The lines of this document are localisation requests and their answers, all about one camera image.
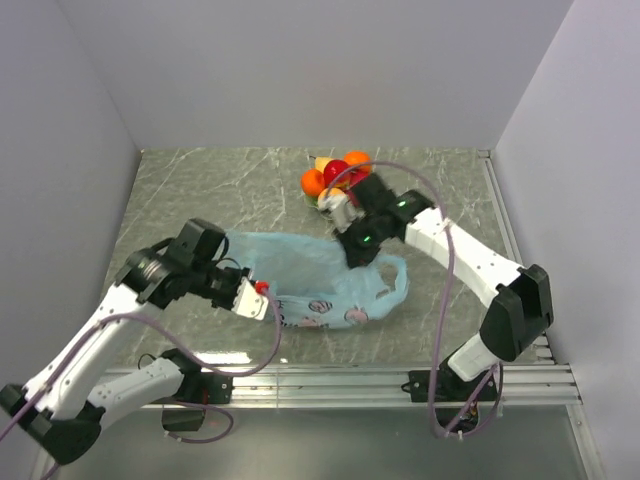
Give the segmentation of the orange fake tangerine front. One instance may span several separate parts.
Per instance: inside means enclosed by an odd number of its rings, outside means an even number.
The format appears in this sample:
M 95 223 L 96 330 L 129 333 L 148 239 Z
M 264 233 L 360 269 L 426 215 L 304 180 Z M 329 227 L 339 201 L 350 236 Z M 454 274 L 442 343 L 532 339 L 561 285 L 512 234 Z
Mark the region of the orange fake tangerine front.
M 300 177 L 300 187 L 305 195 L 317 198 L 325 190 L 323 173 L 315 168 L 307 170 Z

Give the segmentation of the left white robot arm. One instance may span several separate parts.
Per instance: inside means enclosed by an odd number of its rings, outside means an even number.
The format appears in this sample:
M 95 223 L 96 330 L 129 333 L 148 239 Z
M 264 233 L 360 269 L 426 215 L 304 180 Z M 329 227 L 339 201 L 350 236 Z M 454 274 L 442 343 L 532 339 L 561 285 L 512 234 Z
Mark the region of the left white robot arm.
M 194 354 L 175 346 L 150 365 L 108 383 L 101 378 L 126 340 L 153 325 L 167 306 L 191 294 L 215 307 L 261 320 L 269 301 L 248 268 L 222 266 L 226 233 L 201 219 L 132 253 L 96 311 L 38 374 L 1 390 L 1 407 L 59 465 L 83 456 L 103 430 L 160 400 L 204 403 L 209 385 Z

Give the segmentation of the light blue plastic bag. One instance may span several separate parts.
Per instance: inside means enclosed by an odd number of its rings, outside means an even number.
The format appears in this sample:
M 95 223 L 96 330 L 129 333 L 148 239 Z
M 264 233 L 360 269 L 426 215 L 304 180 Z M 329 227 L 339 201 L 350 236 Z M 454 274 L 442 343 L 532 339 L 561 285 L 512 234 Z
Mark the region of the light blue plastic bag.
M 404 259 L 379 255 L 350 269 L 339 243 L 291 233 L 227 234 L 230 258 L 269 284 L 290 328 L 345 329 L 382 320 L 407 297 Z

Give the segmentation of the red fake apple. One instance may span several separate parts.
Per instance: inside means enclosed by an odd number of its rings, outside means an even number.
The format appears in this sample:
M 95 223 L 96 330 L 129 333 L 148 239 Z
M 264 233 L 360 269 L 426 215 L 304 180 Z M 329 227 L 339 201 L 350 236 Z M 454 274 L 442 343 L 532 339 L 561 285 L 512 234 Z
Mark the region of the red fake apple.
M 324 167 L 323 178 L 326 187 L 331 184 L 335 188 L 343 188 L 348 185 L 350 173 L 349 164 L 341 159 L 332 159 Z

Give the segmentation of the yellow-orange fake peach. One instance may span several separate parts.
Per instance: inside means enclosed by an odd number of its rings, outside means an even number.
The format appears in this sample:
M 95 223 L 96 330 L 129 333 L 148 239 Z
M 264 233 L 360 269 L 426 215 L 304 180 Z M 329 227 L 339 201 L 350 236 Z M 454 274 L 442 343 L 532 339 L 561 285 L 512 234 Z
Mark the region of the yellow-orange fake peach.
M 333 198 L 341 198 L 345 196 L 345 192 L 340 188 L 325 188 L 318 196 L 317 203 L 321 204 L 323 202 L 330 201 Z

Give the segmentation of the red fake dragon fruit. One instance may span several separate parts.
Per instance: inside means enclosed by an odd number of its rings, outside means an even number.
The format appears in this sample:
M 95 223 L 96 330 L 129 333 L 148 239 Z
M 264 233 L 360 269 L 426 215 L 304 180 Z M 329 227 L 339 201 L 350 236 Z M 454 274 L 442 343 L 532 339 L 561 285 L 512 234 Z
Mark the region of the red fake dragon fruit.
M 354 170 L 349 173 L 349 178 L 346 182 L 346 187 L 343 189 L 345 194 L 352 199 L 353 198 L 353 188 L 360 183 L 362 180 L 367 178 L 371 174 L 370 170 Z

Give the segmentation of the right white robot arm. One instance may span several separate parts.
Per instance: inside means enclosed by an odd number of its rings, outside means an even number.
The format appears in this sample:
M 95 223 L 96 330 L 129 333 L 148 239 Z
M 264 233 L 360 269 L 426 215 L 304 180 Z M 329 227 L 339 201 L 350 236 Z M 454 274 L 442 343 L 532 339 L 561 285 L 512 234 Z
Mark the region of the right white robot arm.
M 553 323 L 548 273 L 522 266 L 485 246 L 448 219 L 417 190 L 395 194 L 372 173 L 326 204 L 349 267 L 370 264 L 381 244 L 396 238 L 444 267 L 486 309 L 475 333 L 441 364 L 445 395 L 462 399 L 476 378 L 498 362 L 512 362 Z

